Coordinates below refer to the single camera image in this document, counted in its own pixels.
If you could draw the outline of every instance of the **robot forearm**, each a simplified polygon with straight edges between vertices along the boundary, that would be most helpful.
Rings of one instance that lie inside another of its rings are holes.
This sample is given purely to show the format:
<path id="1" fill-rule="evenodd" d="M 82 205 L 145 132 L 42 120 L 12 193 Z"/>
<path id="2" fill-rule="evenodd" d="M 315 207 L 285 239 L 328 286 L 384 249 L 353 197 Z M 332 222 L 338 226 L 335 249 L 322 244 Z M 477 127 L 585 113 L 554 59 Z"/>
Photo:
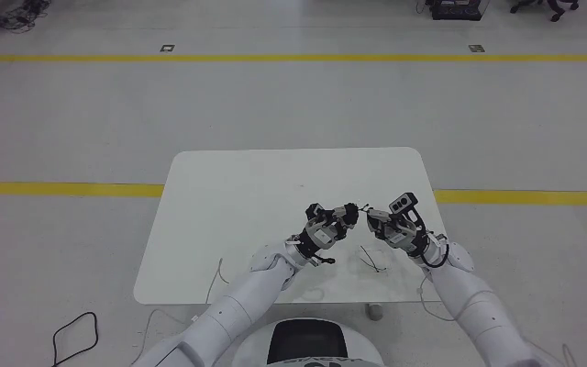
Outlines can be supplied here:
<path id="1" fill-rule="evenodd" d="M 294 267 L 281 257 L 270 269 L 241 275 L 189 328 L 157 344 L 135 366 L 212 366 L 238 335 L 265 314 L 293 275 Z"/>
<path id="2" fill-rule="evenodd" d="M 431 269 L 429 276 L 442 303 L 487 366 L 532 365 L 533 351 L 486 282 L 450 263 Z"/>
<path id="3" fill-rule="evenodd" d="M 371 232 L 390 247 L 404 250 L 422 268 L 487 366 L 542 365 L 520 336 L 497 295 L 472 273 L 470 254 L 444 235 L 435 236 L 427 231 L 415 210 L 416 204 L 415 196 L 405 193 L 389 205 L 391 214 L 368 209 Z"/>

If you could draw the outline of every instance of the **power cord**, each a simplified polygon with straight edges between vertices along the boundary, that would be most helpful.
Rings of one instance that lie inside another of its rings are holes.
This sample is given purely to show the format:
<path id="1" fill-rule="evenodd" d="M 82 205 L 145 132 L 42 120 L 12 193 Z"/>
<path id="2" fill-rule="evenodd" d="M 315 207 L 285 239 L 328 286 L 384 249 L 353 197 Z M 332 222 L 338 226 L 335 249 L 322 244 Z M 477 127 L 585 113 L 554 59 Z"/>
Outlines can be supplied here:
<path id="1" fill-rule="evenodd" d="M 57 361 L 57 342 L 55 341 L 55 339 L 57 338 L 57 334 L 62 331 L 63 329 L 67 328 L 68 326 L 70 326 L 71 324 L 75 323 L 77 320 L 79 320 L 80 318 L 87 316 L 87 315 L 92 315 L 92 317 L 94 318 L 94 334 L 95 334 L 95 342 L 94 344 L 92 344 L 90 347 L 80 350 L 78 352 L 75 352 L 74 354 L 72 354 L 71 356 L 62 359 L 61 361 Z M 71 358 L 75 357 L 78 354 L 82 354 L 85 351 L 89 351 L 90 349 L 92 349 L 93 347 L 96 346 L 96 344 L 98 344 L 98 317 L 95 315 L 94 312 L 89 311 L 89 312 L 84 312 L 83 314 L 79 315 L 78 317 L 76 317 L 72 322 L 70 322 L 69 324 L 66 324 L 64 326 L 62 326 L 61 328 L 59 328 L 57 331 L 55 331 L 55 334 L 53 334 L 53 364 L 51 365 L 51 367 L 57 367 L 60 364 L 62 364 L 65 361 L 70 360 Z"/>
<path id="2" fill-rule="evenodd" d="M 216 277 L 218 275 L 220 275 L 220 279 L 222 279 L 222 282 L 229 284 L 229 282 L 224 279 L 224 276 L 222 276 L 222 273 L 220 272 L 220 267 L 222 266 L 222 260 L 224 260 L 223 258 L 220 258 L 220 260 L 218 261 L 218 267 L 216 268 L 216 272 L 214 273 L 214 278 L 212 278 L 212 282 L 210 282 L 210 287 L 208 288 L 208 293 L 207 295 L 205 295 L 205 304 L 208 303 L 208 299 L 210 298 L 210 292 L 212 292 L 212 286 L 214 285 L 214 282 L 216 281 Z"/>
<path id="3" fill-rule="evenodd" d="M 181 320 L 179 320 L 179 319 L 177 319 L 177 318 L 175 318 L 175 317 L 171 316 L 170 314 L 168 314 L 167 312 L 163 311 L 163 310 L 162 310 L 162 309 L 160 309 L 160 308 L 155 308 L 154 310 L 152 310 L 152 311 L 150 312 L 150 314 L 149 314 L 149 319 L 147 320 L 147 326 L 145 327 L 145 330 L 143 331 L 143 341 L 142 341 L 142 343 L 140 344 L 140 350 L 138 351 L 137 358 L 135 358 L 135 359 L 134 359 L 134 360 L 133 360 L 133 361 L 130 363 L 130 366 L 132 366 L 133 364 L 135 364 L 135 363 L 138 361 L 138 359 L 140 358 L 140 356 L 141 356 L 141 355 L 143 355 L 143 351 L 145 351 L 145 341 L 147 341 L 147 333 L 149 332 L 149 325 L 150 325 L 150 320 L 153 318 L 153 314 L 155 314 L 155 312 L 156 312 L 156 311 L 159 311 L 159 312 L 161 312 L 163 315 L 165 315 L 166 317 L 168 317 L 168 318 L 172 319 L 173 321 L 175 321 L 175 322 L 177 322 L 177 323 L 179 323 L 179 324 L 182 324 L 182 325 L 185 325 L 185 326 L 189 325 L 188 323 L 186 323 L 186 322 L 183 322 L 183 321 L 181 321 Z"/>

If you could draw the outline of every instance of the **robotic hand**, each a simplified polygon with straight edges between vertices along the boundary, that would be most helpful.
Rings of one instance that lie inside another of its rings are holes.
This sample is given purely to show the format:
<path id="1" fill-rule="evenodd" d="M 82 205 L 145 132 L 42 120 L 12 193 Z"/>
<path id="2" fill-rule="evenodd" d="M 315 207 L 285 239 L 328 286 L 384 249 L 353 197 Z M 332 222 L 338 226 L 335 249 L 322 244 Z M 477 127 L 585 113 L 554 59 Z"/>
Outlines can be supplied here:
<path id="1" fill-rule="evenodd" d="M 391 213 L 365 210 L 370 231 L 422 268 L 487 366 L 550 366 L 520 336 L 492 288 L 472 273 L 470 254 L 445 235 L 428 231 L 416 204 L 414 194 L 405 193 L 389 204 Z"/>
<path id="2" fill-rule="evenodd" d="M 305 213 L 308 221 L 300 234 L 255 253 L 249 271 L 232 282 L 188 329 L 160 341 L 135 366 L 211 367 L 238 335 L 265 314 L 307 263 L 333 263 L 334 259 L 323 259 L 318 252 L 346 237 L 347 230 L 357 224 L 359 209 L 347 204 L 325 210 L 312 204 Z"/>

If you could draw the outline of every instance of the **white cable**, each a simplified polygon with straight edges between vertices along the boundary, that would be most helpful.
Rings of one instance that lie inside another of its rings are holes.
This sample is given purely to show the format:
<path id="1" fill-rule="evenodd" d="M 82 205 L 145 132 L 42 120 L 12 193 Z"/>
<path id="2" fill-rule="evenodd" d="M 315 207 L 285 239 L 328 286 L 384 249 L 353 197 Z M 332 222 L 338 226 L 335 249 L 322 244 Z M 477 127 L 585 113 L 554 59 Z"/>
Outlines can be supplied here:
<path id="1" fill-rule="evenodd" d="M 149 331 L 150 320 L 151 320 L 151 318 L 153 317 L 153 314 L 155 313 L 155 311 L 160 311 L 160 312 L 162 312 L 162 313 L 163 313 L 163 315 L 165 315 L 166 317 L 168 317 L 168 318 L 172 319 L 173 321 L 175 321 L 175 322 L 177 322 L 177 323 L 179 323 L 179 324 L 182 324 L 182 325 L 185 325 L 185 326 L 187 326 L 187 325 L 188 325 L 187 323 L 185 323 L 185 322 L 183 322 L 183 321 L 181 321 L 181 320 L 179 320 L 179 319 L 177 319 L 177 318 L 175 318 L 175 317 L 171 316 L 170 314 L 168 314 L 167 312 L 163 311 L 163 310 L 162 310 L 162 309 L 160 309 L 160 308 L 155 308 L 154 310 L 152 310 L 152 311 L 150 312 L 150 314 L 149 314 L 149 319 L 147 320 L 147 326 L 145 327 L 145 330 L 143 331 L 143 341 L 142 341 L 142 343 L 140 344 L 140 351 L 138 352 L 138 356 L 137 356 L 137 358 L 135 358 L 135 359 L 134 359 L 134 360 L 133 360 L 133 361 L 130 363 L 130 365 L 131 365 L 131 366 L 132 366 L 133 364 L 135 364 L 135 362 L 136 362 L 136 361 L 138 361 L 138 359 L 140 358 L 140 356 L 143 354 L 143 351 L 145 350 L 145 341 L 147 341 L 147 332 Z"/>
<path id="2" fill-rule="evenodd" d="M 426 304 L 424 303 L 424 297 L 422 296 L 422 293 L 424 293 L 424 289 L 422 288 L 422 286 L 424 285 L 424 282 L 426 281 L 427 277 L 424 277 L 424 279 L 422 279 L 422 283 L 420 284 L 420 287 L 417 289 L 418 294 L 420 295 L 420 303 L 422 304 L 422 307 L 424 308 L 424 310 L 432 315 L 433 317 L 436 317 L 442 321 L 455 321 L 455 318 L 444 318 L 442 316 L 436 315 L 430 311 L 428 311 L 428 309 L 426 308 Z"/>
<path id="3" fill-rule="evenodd" d="M 210 287 L 208 288 L 208 294 L 205 295 L 205 304 L 208 304 L 208 299 L 210 299 L 210 292 L 212 291 L 212 286 L 214 285 L 214 281 L 216 280 L 216 277 L 218 275 L 220 275 L 220 279 L 222 279 L 222 281 L 224 283 L 229 284 L 229 282 L 227 282 L 227 280 L 224 279 L 224 277 L 220 273 L 220 266 L 222 266 L 222 260 L 223 260 L 223 258 L 220 258 L 220 260 L 218 261 L 218 267 L 216 268 L 216 272 L 214 273 L 214 278 L 212 278 L 212 282 L 210 282 Z"/>

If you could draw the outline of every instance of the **black cable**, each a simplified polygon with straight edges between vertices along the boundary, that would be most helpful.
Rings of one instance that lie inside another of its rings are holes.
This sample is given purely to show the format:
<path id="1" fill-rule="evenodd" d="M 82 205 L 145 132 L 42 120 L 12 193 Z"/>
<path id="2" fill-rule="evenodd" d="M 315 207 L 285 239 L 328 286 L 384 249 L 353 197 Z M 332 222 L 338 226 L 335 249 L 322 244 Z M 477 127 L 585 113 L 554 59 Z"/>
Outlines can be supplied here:
<path id="1" fill-rule="evenodd" d="M 369 256 L 369 253 L 367 252 L 367 250 L 365 250 L 364 247 L 361 246 L 361 248 L 363 249 L 363 251 L 365 252 L 365 255 L 367 255 L 367 257 L 369 258 L 369 260 L 371 260 L 371 262 L 373 263 L 373 266 L 371 266 L 373 269 L 375 269 L 375 272 L 379 272 L 379 270 L 384 271 L 387 268 L 383 268 L 383 269 L 379 269 L 377 267 L 377 265 L 375 265 L 375 261 L 373 261 L 373 259 L 371 258 L 371 256 Z"/>
<path id="2" fill-rule="evenodd" d="M 71 356 L 62 359 L 61 361 L 57 361 L 57 343 L 55 342 L 55 338 L 57 337 L 57 334 L 60 331 L 62 331 L 63 329 L 65 329 L 68 326 L 70 326 L 71 324 L 73 324 L 75 321 L 79 320 L 80 318 L 82 318 L 82 317 L 84 317 L 86 315 L 92 315 L 94 317 L 94 334 L 95 334 L 95 342 L 94 342 L 94 344 L 92 344 L 92 346 L 89 347 L 89 348 L 86 348 L 84 350 L 80 350 L 80 351 L 72 354 Z M 71 358 L 75 357 L 76 355 L 81 354 L 81 353 L 84 353 L 85 351 L 89 351 L 90 349 L 92 349 L 93 347 L 95 347 L 96 344 L 98 344 L 98 317 L 92 311 L 84 312 L 83 314 L 81 314 L 78 317 L 76 317 L 69 324 L 67 324 L 67 325 L 62 326 L 61 328 L 59 328 L 59 330 L 55 331 L 55 334 L 53 334 L 53 364 L 51 365 L 51 367 L 57 367 L 58 365 L 62 364 L 63 362 L 68 361 Z"/>
<path id="3" fill-rule="evenodd" d="M 13 10 L 0 15 L 0 28 L 12 33 L 25 33 L 35 27 L 38 17 L 46 17 L 45 10 L 51 0 L 25 0 L 23 4 Z"/>
<path id="4" fill-rule="evenodd" d="M 449 246 L 449 244 L 447 243 L 447 252 L 445 252 L 445 254 L 444 254 L 444 257 L 442 258 L 442 261 L 441 261 L 441 262 L 439 262 L 439 263 L 438 263 L 438 264 L 436 264 L 436 265 L 433 265 L 433 264 L 431 264 L 430 262 L 428 262 L 428 260 L 426 260 L 426 258 L 424 257 L 424 252 L 422 252 L 422 253 L 420 254 L 420 258 L 422 259 L 422 261 L 424 262 L 424 264 L 425 264 L 427 267 L 429 267 L 429 268 L 439 268 L 439 267 L 441 267 L 442 265 L 444 265 L 444 263 L 445 263 L 445 262 L 447 262 L 447 259 L 449 258 L 449 249 L 450 249 L 450 246 Z"/>

